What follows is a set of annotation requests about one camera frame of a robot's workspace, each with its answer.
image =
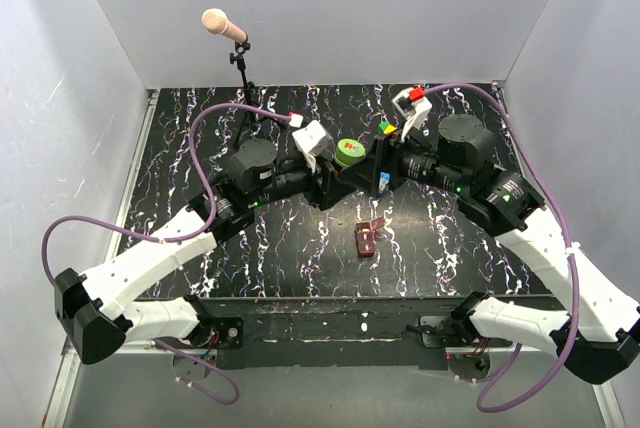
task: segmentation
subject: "gray wall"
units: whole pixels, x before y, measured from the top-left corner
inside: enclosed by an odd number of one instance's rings
[[[99,0],[146,87],[235,86],[218,7],[267,84],[504,79],[546,0]]]
[[[536,166],[596,265],[640,300],[640,3],[549,0],[507,102]],[[640,361],[614,380],[640,426]]]
[[[40,426],[64,332],[40,263],[54,219],[113,219],[146,93],[96,0],[0,0],[0,425]],[[109,233],[54,235],[55,270],[103,259]]]

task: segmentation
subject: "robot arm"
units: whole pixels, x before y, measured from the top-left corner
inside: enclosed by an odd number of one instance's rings
[[[97,363],[124,343],[156,337],[174,337],[193,346],[205,343],[211,320],[204,319],[206,310],[196,297],[148,302],[136,302],[136,298],[189,260],[254,223],[259,205],[304,193],[311,205],[324,210],[353,192],[355,187],[336,181],[329,160],[316,157],[321,151],[318,146],[323,149],[328,136],[318,122],[298,130],[296,143],[302,145],[304,157],[287,160],[286,166],[276,159],[272,143],[244,143],[226,160],[224,174],[209,180],[217,216],[207,231],[179,243],[138,243],[82,274],[68,268],[56,276],[56,316],[82,362]],[[210,200],[206,192],[201,193],[153,234],[163,240],[192,233],[210,212]]]
[[[320,155],[329,135],[318,122],[294,133],[301,156],[289,160],[293,163],[286,169],[278,169],[271,143],[250,140],[230,158],[224,175],[210,180],[218,212],[207,232],[181,244],[140,243],[81,275],[72,269],[58,275],[56,314],[82,361],[95,363],[125,342],[155,337],[175,337],[193,346],[204,343],[211,329],[197,298],[134,300],[188,260],[252,224],[256,206],[304,193],[312,206],[325,210],[356,189],[381,196],[406,180],[458,195],[459,210],[527,263],[569,310],[567,253],[560,227],[540,194],[521,175],[493,165],[494,136],[472,116],[445,118],[437,146],[432,146],[416,129],[430,109],[418,94],[405,90],[394,98],[406,123],[376,135],[366,157],[351,166],[338,166]],[[209,214],[210,201],[201,194],[155,235],[164,239],[193,232]],[[580,336],[566,366],[586,381],[602,383],[640,352],[640,312],[638,303],[580,250],[575,258],[581,280]],[[503,338],[555,355],[566,342],[569,320],[568,311],[524,308],[473,293],[443,329],[453,327],[467,343]]]
[[[414,93],[405,90],[394,98],[407,122],[422,102]],[[473,293],[444,329],[453,329],[467,343],[502,338],[557,355],[567,340],[573,293],[561,229],[527,180],[493,165],[494,143],[493,134],[468,115],[442,120],[435,147],[415,128],[406,132],[405,124],[402,131],[377,135],[367,158],[340,178],[372,195],[383,178],[390,190],[411,179],[457,194],[458,209],[522,259],[567,311],[535,310]],[[640,309],[582,251],[574,249],[574,256],[580,274],[579,337],[565,366],[599,384],[640,353]]]

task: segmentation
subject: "marble pattern surface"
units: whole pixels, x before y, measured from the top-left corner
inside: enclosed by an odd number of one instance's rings
[[[491,91],[490,85],[480,85]],[[296,111],[318,119],[337,141],[367,145],[380,121],[399,122],[391,98],[405,86],[270,86],[260,88],[264,109]],[[517,170],[509,135],[498,113],[475,94],[445,91],[430,100],[423,125],[435,136],[439,120],[469,113],[498,135],[495,161]],[[243,101],[233,88],[163,89],[145,147],[126,226],[148,233],[159,228],[201,191],[188,152],[190,123],[208,106]],[[218,170],[239,124],[235,110],[205,121],[197,146],[205,171]],[[278,141],[279,128],[265,123],[253,133]],[[291,137],[287,149],[293,148]],[[546,293],[514,255],[455,208],[455,197],[407,182],[377,201],[354,193],[325,212],[302,195],[257,210],[256,223],[211,253],[192,260],[143,294],[211,296],[453,296],[480,290],[496,294]],[[385,216],[388,225],[372,258],[357,257],[354,225]],[[134,241],[123,239],[120,250]]]

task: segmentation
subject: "pink microphone head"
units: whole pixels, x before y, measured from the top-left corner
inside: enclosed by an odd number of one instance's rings
[[[224,11],[212,8],[202,14],[202,24],[205,29],[214,35],[223,35],[237,43],[247,41],[247,34],[231,23]]]

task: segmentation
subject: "green lid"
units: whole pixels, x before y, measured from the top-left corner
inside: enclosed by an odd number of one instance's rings
[[[338,142],[336,146],[336,152],[333,154],[333,159],[342,168],[348,168],[349,166],[364,159],[367,154],[362,143],[356,140],[345,138]]]

